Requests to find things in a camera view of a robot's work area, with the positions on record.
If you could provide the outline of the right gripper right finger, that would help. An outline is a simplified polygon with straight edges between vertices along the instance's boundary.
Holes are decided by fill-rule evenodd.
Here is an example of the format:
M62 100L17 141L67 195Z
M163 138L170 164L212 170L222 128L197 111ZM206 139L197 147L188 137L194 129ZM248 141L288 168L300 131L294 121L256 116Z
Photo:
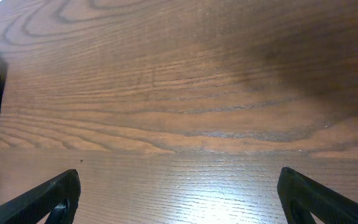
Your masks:
M289 167L281 169L277 192L288 223L358 224L358 203Z

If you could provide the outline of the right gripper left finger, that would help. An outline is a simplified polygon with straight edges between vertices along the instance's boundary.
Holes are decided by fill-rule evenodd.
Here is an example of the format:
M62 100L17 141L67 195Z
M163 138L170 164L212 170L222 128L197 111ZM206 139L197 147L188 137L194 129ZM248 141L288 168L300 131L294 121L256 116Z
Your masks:
M78 172L66 170L0 205L0 223L72 223L80 194Z

